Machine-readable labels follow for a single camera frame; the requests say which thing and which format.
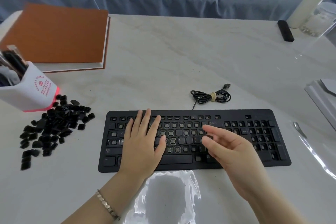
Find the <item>gold bracelet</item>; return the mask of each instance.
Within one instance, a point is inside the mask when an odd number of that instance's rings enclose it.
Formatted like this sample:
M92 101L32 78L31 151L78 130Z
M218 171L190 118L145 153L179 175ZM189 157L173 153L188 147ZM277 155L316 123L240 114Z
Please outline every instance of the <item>gold bracelet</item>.
M103 204L103 206L106 208L106 210L111 214L113 220L120 220L120 217L116 212L111 208L111 206L105 201L105 199L100 194L99 189L95 193L99 199L99 201Z

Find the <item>glass jar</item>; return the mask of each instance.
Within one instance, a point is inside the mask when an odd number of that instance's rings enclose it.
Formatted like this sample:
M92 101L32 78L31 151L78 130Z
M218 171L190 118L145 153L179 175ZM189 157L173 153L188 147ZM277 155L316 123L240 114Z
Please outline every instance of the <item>glass jar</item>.
M306 35L320 37L332 30L336 22L336 4L321 2L299 29Z

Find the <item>pen holder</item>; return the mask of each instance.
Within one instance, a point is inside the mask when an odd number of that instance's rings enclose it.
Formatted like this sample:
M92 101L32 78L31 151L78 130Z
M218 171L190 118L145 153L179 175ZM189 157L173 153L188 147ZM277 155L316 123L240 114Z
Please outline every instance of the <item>pen holder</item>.
M0 87L0 99L23 112L46 111L53 107L59 88L33 63L14 86Z

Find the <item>hand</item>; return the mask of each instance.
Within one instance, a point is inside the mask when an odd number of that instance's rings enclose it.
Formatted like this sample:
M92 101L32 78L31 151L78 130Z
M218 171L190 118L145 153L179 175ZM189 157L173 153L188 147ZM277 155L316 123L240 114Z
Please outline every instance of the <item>hand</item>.
M141 118L142 111L139 110L134 124L133 119L127 124L119 172L145 180L152 175L161 160L166 149L166 136L160 138L160 143L154 151L154 140L161 117L156 117L148 133L151 110L147 109L142 121Z
M202 138L202 144L225 169L242 198L249 201L271 187L267 172L249 141L222 128L203 125L203 130L207 136Z

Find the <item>white bottle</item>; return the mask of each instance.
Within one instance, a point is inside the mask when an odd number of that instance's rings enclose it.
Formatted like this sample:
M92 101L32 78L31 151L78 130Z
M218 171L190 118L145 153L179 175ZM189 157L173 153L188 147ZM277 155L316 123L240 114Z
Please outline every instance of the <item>white bottle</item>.
M290 28L300 27L306 18L308 18L322 0L302 0L292 15L288 18L287 23Z

